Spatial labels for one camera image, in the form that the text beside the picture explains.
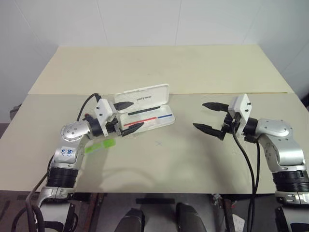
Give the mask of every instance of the black line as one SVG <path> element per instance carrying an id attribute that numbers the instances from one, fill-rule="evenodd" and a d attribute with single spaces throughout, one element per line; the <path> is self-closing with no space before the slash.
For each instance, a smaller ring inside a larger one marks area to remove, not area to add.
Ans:
<path id="1" fill-rule="evenodd" d="M 151 110 L 156 110 L 156 109 L 160 109 L 160 106 L 157 106 L 157 107 L 154 107 L 154 108 L 145 109 L 145 110 L 138 110 L 138 111 L 135 111 L 135 112 L 128 113 L 127 115 L 135 115 L 135 114 L 144 113 L 144 112 L 151 111 Z"/>
<path id="2" fill-rule="evenodd" d="M 5 212 L 8 210 L 9 206 L 10 206 L 11 201 L 6 201 L 4 204 L 4 207 L 2 209 L 2 212 L 0 214 L 0 221 L 2 220 L 2 218 L 4 217 Z"/>
<path id="3" fill-rule="evenodd" d="M 137 198 L 136 204 L 175 204 L 174 198 Z"/>

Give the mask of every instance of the silver metal part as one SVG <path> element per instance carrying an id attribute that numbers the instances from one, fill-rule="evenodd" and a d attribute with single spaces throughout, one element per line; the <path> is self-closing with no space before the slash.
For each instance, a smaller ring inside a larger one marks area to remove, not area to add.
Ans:
<path id="1" fill-rule="evenodd" d="M 60 132 L 60 143 L 56 149 L 51 167 L 80 169 L 84 146 L 91 134 L 88 122 L 74 122 L 64 126 Z"/>
<path id="2" fill-rule="evenodd" d="M 40 207 L 45 199 L 67 199 L 68 196 L 75 192 L 74 188 L 60 188 L 60 187 L 42 187 L 37 205 Z"/>
<path id="3" fill-rule="evenodd" d="M 306 170 L 304 153 L 283 121 L 260 119 L 255 129 L 271 172 Z"/>
<path id="4" fill-rule="evenodd" d="M 293 231 L 291 228 L 292 223 L 309 224 L 309 208 L 291 208 L 282 206 L 282 210 L 290 232 Z"/>
<path id="5" fill-rule="evenodd" d="M 309 204 L 309 192 L 281 192 L 276 191 L 275 196 L 280 198 L 283 204 Z"/>
<path id="6" fill-rule="evenodd" d="M 69 209 L 69 202 L 43 203 L 40 207 L 44 221 L 57 221 L 62 223 L 63 226 L 66 224 Z"/>
<path id="7" fill-rule="evenodd" d="M 119 129 L 119 126 L 118 126 L 117 124 L 115 124 L 115 125 L 114 125 L 114 128 L 115 128 L 116 134 L 117 134 L 118 136 L 120 136 L 120 135 L 121 135 L 121 131 L 120 131 L 120 129 Z"/>

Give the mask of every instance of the white plastic case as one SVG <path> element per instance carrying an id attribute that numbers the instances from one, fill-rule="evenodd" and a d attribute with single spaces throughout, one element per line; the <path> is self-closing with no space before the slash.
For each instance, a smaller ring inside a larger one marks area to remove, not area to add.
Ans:
<path id="1" fill-rule="evenodd" d="M 114 101 L 115 103 L 126 101 L 134 103 L 130 107 L 118 111 L 120 114 L 118 119 L 123 130 L 139 122 L 144 122 L 144 125 L 135 133 L 167 126 L 175 122 L 174 114 L 166 105 L 169 101 L 168 84 L 117 93 L 114 96 Z"/>

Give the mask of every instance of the green marker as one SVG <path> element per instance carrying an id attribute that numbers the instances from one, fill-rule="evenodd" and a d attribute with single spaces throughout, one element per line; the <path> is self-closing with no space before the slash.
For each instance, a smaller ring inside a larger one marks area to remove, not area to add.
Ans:
<path id="1" fill-rule="evenodd" d="M 92 153 L 92 152 L 97 151 L 101 148 L 109 148 L 111 146 L 115 146 L 115 140 L 114 139 L 107 139 L 107 140 L 104 140 L 103 142 L 93 144 L 89 147 L 85 147 L 85 153 L 86 154 Z"/>

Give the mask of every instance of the black cable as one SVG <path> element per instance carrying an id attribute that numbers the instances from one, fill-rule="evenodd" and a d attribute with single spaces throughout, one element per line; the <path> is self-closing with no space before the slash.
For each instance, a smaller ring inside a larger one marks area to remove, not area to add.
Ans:
<path id="1" fill-rule="evenodd" d="M 29 195 L 26 198 L 26 211 L 27 211 L 27 217 L 28 217 L 28 229 L 29 229 L 29 232 L 36 232 L 35 220 L 34 220 L 34 215 L 33 215 L 33 212 L 32 212 L 33 209 L 32 209 L 32 205 L 30 203 L 30 199 L 31 199 L 32 195 L 34 194 L 34 192 L 41 185 L 41 183 L 45 180 L 47 175 L 48 175 L 48 172 L 45 173 L 45 175 L 42 177 L 42 179 L 37 183 L 37 185 L 32 189 L 32 191 L 29 193 Z"/>
<path id="2" fill-rule="evenodd" d="M 16 227 L 17 227 L 17 223 L 19 221 L 19 218 L 23 215 L 23 213 L 26 211 L 26 208 L 22 208 L 18 214 L 15 216 L 13 223 L 12 223 L 12 229 L 11 232 L 15 232 L 16 231 Z"/>
<path id="3" fill-rule="evenodd" d="M 45 231 L 45 222 L 44 222 L 43 215 L 42 215 L 40 208 L 37 205 L 32 205 L 32 210 L 34 211 L 34 214 L 35 214 L 37 221 L 38 221 L 38 231 L 44 232 Z"/>
<path id="4" fill-rule="evenodd" d="M 91 95 L 86 99 L 86 101 L 83 103 L 83 105 L 82 105 L 82 107 L 81 107 L 81 109 L 80 109 L 80 111 L 79 111 L 79 114 L 78 114 L 78 116 L 77 116 L 76 121 L 79 121 L 79 119 L 81 118 L 82 112 L 83 112 L 83 110 L 84 110 L 84 108 L 85 108 L 87 102 L 88 102 L 91 98 L 93 98 L 93 97 L 96 97 L 97 102 L 98 102 L 99 99 L 101 98 L 101 96 L 100 96 L 99 94 L 97 94 L 97 93 L 91 94 Z"/>
<path id="5" fill-rule="evenodd" d="M 49 159 L 49 161 L 48 161 L 47 171 L 49 171 L 50 164 L 52 163 L 53 157 L 54 157 L 54 156 L 52 156 L 52 157 Z"/>
<path id="6" fill-rule="evenodd" d="M 256 195 L 256 192 L 257 192 L 257 188 L 258 188 L 258 185 L 259 185 L 259 179 L 260 179 L 261 150 L 260 150 L 260 145 L 259 145 L 258 142 L 256 142 L 256 150 L 257 150 L 256 180 L 255 180 L 255 186 L 254 186 L 254 193 L 252 194 L 252 197 L 251 197 L 250 203 L 249 203 L 249 204 L 252 205 L 250 231 L 253 230 L 254 215 L 255 215 L 255 195 Z"/>
<path id="7" fill-rule="evenodd" d="M 43 232 L 44 231 L 44 220 L 43 220 L 43 215 L 42 212 L 40 211 L 39 207 L 37 205 L 31 205 L 31 208 L 35 214 L 35 216 L 37 217 L 38 220 L 38 230 L 39 232 Z M 16 227 L 17 227 L 17 223 L 20 219 L 20 217 L 26 212 L 26 208 L 22 208 L 18 214 L 15 216 L 13 223 L 12 223 L 12 228 L 11 228 L 11 232 L 16 232 Z"/>
<path id="8" fill-rule="evenodd" d="M 252 197 L 250 199 L 250 203 L 249 203 L 249 207 L 248 207 L 248 223 L 247 223 L 247 231 L 249 232 L 249 221 L 250 221 L 250 212 L 251 212 L 251 209 L 254 208 L 254 201 L 252 201 L 252 199 L 254 199 L 255 197 L 255 181 L 254 181 L 254 173 L 253 173 L 253 169 L 252 169 L 252 166 L 251 166 L 251 163 L 250 163 L 250 160 L 248 158 L 248 155 L 245 151 L 245 149 L 241 146 L 238 138 L 236 137 L 236 132 L 235 132 L 235 126 L 233 126 L 233 130 L 232 130 L 232 135 L 233 135 L 233 138 L 238 146 L 238 148 L 241 150 L 243 156 L 245 157 L 246 159 L 246 162 L 247 162 L 247 165 L 248 165 L 248 168 L 250 170 L 250 175 L 251 175 L 251 183 L 252 183 Z"/>

